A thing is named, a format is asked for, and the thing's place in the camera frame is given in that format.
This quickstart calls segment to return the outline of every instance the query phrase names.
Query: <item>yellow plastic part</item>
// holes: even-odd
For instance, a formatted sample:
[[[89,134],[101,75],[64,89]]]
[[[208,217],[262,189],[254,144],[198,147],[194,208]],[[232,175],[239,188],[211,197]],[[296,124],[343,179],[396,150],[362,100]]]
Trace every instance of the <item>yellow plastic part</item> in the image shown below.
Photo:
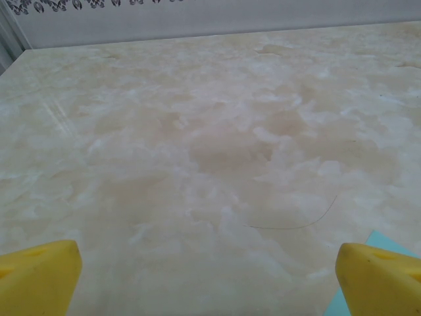
[[[343,244],[336,276],[352,316],[421,316],[421,260]]]
[[[0,256],[0,315],[66,315],[81,269],[72,240]]]

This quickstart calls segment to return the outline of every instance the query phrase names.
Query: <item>white marble veining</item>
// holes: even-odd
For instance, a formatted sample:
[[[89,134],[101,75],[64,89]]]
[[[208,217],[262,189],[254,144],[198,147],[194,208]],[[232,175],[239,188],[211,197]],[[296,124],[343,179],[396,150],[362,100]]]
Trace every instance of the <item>white marble veining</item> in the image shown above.
[[[321,315],[341,243],[421,254],[421,23],[26,51],[0,96],[0,250],[75,239],[69,315]]]

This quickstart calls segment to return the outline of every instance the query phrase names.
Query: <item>beige marble tile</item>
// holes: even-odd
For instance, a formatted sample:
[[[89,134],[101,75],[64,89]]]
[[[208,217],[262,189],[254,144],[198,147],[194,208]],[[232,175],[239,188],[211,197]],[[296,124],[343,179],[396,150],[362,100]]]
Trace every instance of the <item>beige marble tile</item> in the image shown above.
[[[69,315],[321,315],[341,243],[421,254],[421,23],[27,51],[0,95],[0,250],[75,239]]]

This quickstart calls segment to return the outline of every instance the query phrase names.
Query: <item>floor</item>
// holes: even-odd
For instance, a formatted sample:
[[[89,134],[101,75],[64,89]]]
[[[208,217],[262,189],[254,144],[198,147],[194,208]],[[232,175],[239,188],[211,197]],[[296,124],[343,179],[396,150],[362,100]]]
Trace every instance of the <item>floor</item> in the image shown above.
[[[421,254],[421,22],[26,51],[0,251],[77,241],[68,315],[321,315],[344,242]]]

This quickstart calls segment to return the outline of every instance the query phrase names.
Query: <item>white wall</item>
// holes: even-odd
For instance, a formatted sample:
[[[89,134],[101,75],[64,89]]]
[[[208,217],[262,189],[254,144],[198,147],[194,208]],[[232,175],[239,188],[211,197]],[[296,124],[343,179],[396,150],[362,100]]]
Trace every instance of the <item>white wall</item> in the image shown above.
[[[70,0],[44,13],[32,1],[16,18],[34,48],[421,19],[421,0],[105,0],[96,9],[81,0],[79,11]]]

